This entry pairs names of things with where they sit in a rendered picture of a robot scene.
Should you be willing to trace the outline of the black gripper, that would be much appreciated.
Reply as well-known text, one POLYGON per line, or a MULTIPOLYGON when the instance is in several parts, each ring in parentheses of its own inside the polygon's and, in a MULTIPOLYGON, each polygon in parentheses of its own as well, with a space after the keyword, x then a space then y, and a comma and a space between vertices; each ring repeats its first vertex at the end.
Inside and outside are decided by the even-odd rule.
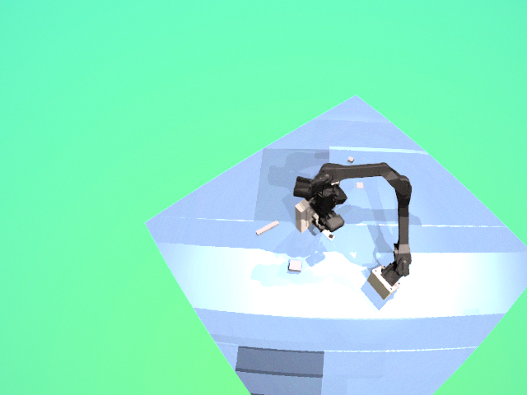
POLYGON ((332 203, 335 202, 333 199, 330 204, 323 205, 317 202, 316 200, 316 193, 311 198, 314 198, 310 200, 310 207, 313 209, 313 211, 319 216, 319 214, 324 217, 322 217, 320 220, 326 224, 327 229, 329 232, 333 233, 334 231, 340 229, 342 226, 344 226, 344 219, 341 215, 337 215, 334 211, 331 211, 333 209, 332 203))

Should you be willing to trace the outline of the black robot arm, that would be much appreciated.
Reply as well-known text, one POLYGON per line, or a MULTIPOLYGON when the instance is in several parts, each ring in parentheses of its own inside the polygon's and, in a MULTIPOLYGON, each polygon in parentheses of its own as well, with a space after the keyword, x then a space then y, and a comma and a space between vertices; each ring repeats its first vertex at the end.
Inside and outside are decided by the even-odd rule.
POLYGON ((409 265, 412 263, 408 233, 408 205, 411 201, 412 185, 407 176, 399 174, 385 162, 364 165, 325 163, 313 179, 301 176, 296 178, 293 196, 311 199, 316 193, 316 200, 320 204, 330 204, 334 199, 335 202, 331 206, 334 208, 335 205, 343 205, 347 199, 337 182, 376 176, 383 176, 394 188, 398 203, 399 239, 397 244, 394 243, 394 261, 388 264, 381 274, 390 286, 394 286, 402 276, 409 275, 409 265))

